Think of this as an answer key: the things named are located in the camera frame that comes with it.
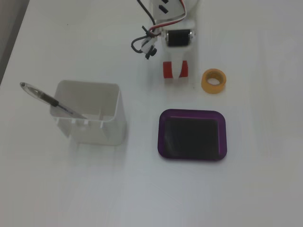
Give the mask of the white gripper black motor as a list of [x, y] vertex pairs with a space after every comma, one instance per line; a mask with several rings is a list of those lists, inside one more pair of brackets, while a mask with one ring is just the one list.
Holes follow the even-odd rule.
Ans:
[[165, 62], [165, 79], [179, 79], [188, 77], [188, 63], [185, 54], [196, 38], [196, 22], [184, 20], [170, 26], [165, 26], [161, 37], [169, 60]]

